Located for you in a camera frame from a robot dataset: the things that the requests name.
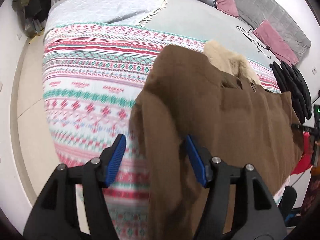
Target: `beige fur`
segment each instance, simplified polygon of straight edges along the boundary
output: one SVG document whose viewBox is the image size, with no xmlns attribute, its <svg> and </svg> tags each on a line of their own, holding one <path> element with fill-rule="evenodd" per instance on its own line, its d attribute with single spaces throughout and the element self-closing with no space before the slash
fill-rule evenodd
<svg viewBox="0 0 320 240">
<path fill-rule="evenodd" d="M 252 79 L 257 85 L 261 85 L 257 74 L 244 56 L 224 48 L 213 40 L 205 43 L 204 54 L 217 69 L 238 78 L 246 77 L 249 80 Z"/>
</svg>

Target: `light blue blanket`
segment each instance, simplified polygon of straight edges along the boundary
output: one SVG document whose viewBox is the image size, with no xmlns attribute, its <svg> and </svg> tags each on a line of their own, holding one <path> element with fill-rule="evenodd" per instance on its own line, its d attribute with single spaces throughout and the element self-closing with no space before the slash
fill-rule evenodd
<svg viewBox="0 0 320 240">
<path fill-rule="evenodd" d="M 136 25 L 147 22 L 167 0 L 64 0 L 50 10 L 46 35 L 56 26 L 77 23 L 117 23 Z"/>
</svg>

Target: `pink cushion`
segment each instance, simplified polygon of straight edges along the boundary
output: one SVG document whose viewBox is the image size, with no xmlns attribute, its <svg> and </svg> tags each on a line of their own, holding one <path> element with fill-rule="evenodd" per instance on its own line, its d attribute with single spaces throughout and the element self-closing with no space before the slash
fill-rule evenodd
<svg viewBox="0 0 320 240">
<path fill-rule="evenodd" d="M 297 56 L 268 20 L 264 20 L 252 33 L 270 48 L 277 59 L 289 65 L 296 65 L 298 62 Z"/>
<path fill-rule="evenodd" d="M 217 0 L 217 9 L 234 17 L 239 16 L 235 0 Z"/>
</svg>

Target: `white wall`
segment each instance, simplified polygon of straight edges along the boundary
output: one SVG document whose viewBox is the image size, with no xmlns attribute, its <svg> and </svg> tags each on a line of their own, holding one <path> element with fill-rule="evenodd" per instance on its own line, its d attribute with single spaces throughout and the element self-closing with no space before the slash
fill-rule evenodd
<svg viewBox="0 0 320 240">
<path fill-rule="evenodd" d="M 0 7 L 0 80 L 3 83 L 0 92 L 0 207 L 22 233 L 31 204 L 22 187 L 13 157 L 10 101 L 17 63 L 27 38 L 19 28 L 11 4 L 12 0 L 5 0 Z"/>
<path fill-rule="evenodd" d="M 298 68 L 309 87 L 311 98 L 316 98 L 320 89 L 320 27 L 305 0 L 275 0 L 295 20 L 300 29 L 311 40 L 311 48 L 299 63 Z M 311 69 L 317 66 L 314 75 Z"/>
</svg>

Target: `blue gripper pad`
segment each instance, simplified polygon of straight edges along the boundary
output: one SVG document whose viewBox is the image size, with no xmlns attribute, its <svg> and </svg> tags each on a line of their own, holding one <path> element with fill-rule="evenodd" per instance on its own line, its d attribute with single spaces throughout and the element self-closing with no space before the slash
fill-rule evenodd
<svg viewBox="0 0 320 240">
<path fill-rule="evenodd" d="M 190 135 L 187 135 L 185 139 L 185 147 L 197 181 L 203 187 L 208 187 L 208 183 L 213 176 L 210 165 L 210 152 L 206 148 L 199 148 Z"/>
<path fill-rule="evenodd" d="M 116 146 L 112 157 L 106 166 L 106 180 L 105 184 L 107 187 L 111 185 L 116 179 L 116 175 L 118 173 L 121 160 L 126 147 L 126 139 L 124 135 L 121 135 L 118 145 Z"/>
</svg>

